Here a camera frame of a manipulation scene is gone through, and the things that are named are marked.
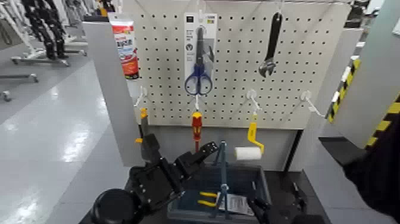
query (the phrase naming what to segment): blue handle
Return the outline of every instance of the blue handle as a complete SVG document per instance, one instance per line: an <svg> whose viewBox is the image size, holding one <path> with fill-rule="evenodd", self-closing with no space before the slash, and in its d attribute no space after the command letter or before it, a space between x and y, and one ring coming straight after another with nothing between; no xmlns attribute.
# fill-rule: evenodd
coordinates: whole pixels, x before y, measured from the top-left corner
<svg viewBox="0 0 400 224"><path fill-rule="evenodd" d="M213 89L213 82L212 82L211 78L204 72L204 70L205 70L204 65L199 66L199 65L195 64L194 72L185 80L185 90L188 94L205 95L205 94L208 94L209 92L211 92L211 90ZM210 88L207 91L202 92L201 91L201 83L202 83L202 80L204 80L204 79L206 79L207 82L210 84ZM195 82L196 87L195 87L194 91L190 91L188 88L188 83L190 80L193 80Z"/></svg>

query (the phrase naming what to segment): floor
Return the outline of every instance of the floor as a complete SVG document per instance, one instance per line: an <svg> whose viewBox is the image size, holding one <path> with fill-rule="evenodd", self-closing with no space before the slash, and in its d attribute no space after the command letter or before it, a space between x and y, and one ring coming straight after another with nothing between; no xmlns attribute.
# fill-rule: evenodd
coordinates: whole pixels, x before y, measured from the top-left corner
<svg viewBox="0 0 400 224"><path fill-rule="evenodd" d="M16 45L0 54L2 73L40 80L0 80L13 97L0 101L0 224L77 223L100 192L124 186L129 168L90 58L71 56L71 67L15 66L8 57L23 51ZM333 224L395 223L369 209L323 146L314 147L305 172Z"/></svg>

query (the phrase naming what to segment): screwdriver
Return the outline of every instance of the screwdriver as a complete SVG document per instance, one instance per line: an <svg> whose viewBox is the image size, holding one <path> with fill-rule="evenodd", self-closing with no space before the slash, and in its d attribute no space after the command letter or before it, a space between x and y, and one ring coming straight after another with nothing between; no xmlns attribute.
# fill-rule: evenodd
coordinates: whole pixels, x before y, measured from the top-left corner
<svg viewBox="0 0 400 224"><path fill-rule="evenodd" d="M192 114L193 140L195 141L196 152L199 151L199 142L201 139L202 114L198 111Z"/></svg>

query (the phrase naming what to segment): white hook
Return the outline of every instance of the white hook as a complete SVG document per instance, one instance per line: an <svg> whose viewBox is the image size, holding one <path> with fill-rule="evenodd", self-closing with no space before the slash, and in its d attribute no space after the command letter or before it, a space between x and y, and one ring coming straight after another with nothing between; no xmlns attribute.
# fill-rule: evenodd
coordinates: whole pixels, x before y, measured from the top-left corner
<svg viewBox="0 0 400 224"><path fill-rule="evenodd" d="M284 3L285 3L285 0L280 0L280 5L278 4L278 13L281 15L282 15L282 8L283 8Z"/></svg>
<svg viewBox="0 0 400 224"><path fill-rule="evenodd" d="M140 95L137 98L136 103L133 106L137 107L139 105L139 103L141 102L141 100L145 97L147 97L147 89L144 88L143 86L140 86Z"/></svg>
<svg viewBox="0 0 400 224"><path fill-rule="evenodd" d="M257 101L255 100L256 97L257 97L257 92L254 89L250 89L246 94L246 98L251 99L251 101L253 101L254 115L257 115L257 110L262 110L262 108L258 105Z"/></svg>
<svg viewBox="0 0 400 224"><path fill-rule="evenodd" d="M307 102L310 106L308 107L308 109L311 111L311 112L315 112L316 114L318 114L318 116L321 116L321 117L325 117L324 115L322 115L319 111L318 111L318 109L314 106L314 104L310 101L310 98L311 98L311 92L309 91L309 90L307 90L307 91L304 91L302 94L301 94L301 96L300 96L300 100L301 101L303 101L303 102Z"/></svg>
<svg viewBox="0 0 400 224"><path fill-rule="evenodd" d="M200 110L200 106L199 106L199 94L196 94L196 96L195 96L195 108L196 108L196 111L199 111Z"/></svg>
<svg viewBox="0 0 400 224"><path fill-rule="evenodd" d="M196 5L197 5L197 10L198 10L199 23L202 23L203 19L204 19L204 15L203 15L203 10L200 9L200 0L197 0Z"/></svg>

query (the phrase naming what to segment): paint roller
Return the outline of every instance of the paint roller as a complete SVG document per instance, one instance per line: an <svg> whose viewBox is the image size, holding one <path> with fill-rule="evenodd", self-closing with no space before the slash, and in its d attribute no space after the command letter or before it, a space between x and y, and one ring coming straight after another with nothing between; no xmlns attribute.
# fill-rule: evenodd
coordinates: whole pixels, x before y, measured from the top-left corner
<svg viewBox="0 0 400 224"><path fill-rule="evenodd" d="M247 133L247 140L256 147L236 147L235 155L237 160L260 160L264 153L264 145L255 140L255 134L257 132L257 114L254 112L252 116L252 122L249 125L249 131Z"/></svg>

